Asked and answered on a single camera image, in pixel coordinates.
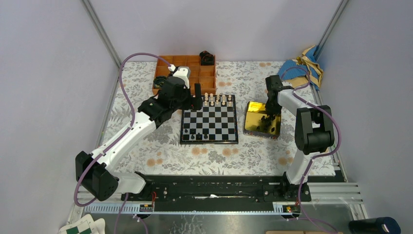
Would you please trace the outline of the gold tin of black pieces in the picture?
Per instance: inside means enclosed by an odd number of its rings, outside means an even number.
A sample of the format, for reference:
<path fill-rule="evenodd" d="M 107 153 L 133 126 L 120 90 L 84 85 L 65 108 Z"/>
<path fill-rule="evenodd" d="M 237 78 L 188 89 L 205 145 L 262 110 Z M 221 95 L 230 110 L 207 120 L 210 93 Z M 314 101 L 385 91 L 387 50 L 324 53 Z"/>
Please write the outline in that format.
<path fill-rule="evenodd" d="M 265 104 L 249 101 L 244 116 L 243 133 L 247 136 L 277 139 L 280 136 L 281 112 L 268 114 Z"/>

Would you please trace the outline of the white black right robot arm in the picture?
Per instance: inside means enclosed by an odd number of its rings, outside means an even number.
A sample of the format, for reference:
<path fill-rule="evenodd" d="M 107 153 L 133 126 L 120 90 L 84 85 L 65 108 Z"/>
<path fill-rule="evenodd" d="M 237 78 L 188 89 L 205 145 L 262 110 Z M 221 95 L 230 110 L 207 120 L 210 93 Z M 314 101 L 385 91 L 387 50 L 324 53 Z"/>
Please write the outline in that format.
<path fill-rule="evenodd" d="M 297 151 L 285 173 L 287 183 L 279 188 L 281 198 L 291 201 L 299 194 L 297 185 L 307 181 L 314 157 L 324 153 L 335 141 L 331 108 L 316 106 L 302 99 L 293 87 L 284 86 L 278 75 L 267 77 L 265 83 L 268 90 L 267 113 L 277 115 L 285 108 L 296 117 L 294 140 Z"/>

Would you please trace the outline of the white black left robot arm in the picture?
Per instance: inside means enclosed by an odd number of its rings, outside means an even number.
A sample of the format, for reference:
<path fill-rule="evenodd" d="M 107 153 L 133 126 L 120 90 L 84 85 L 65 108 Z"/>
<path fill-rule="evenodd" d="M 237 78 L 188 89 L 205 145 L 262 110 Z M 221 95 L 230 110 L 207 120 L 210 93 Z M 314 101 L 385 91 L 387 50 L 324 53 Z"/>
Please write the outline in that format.
<path fill-rule="evenodd" d="M 77 198 L 80 187 L 91 193 L 93 200 L 99 201 L 115 193 L 130 193 L 139 200 L 149 198 L 150 185 L 140 174 L 117 173 L 115 169 L 138 142 L 168 121 L 175 111 L 201 110 L 201 85 L 196 83 L 194 90 L 195 94 L 192 95 L 181 78 L 169 77 L 157 95 L 142 102 L 130 124 L 91 153 L 80 152 L 75 157 L 75 203 L 82 206 Z"/>

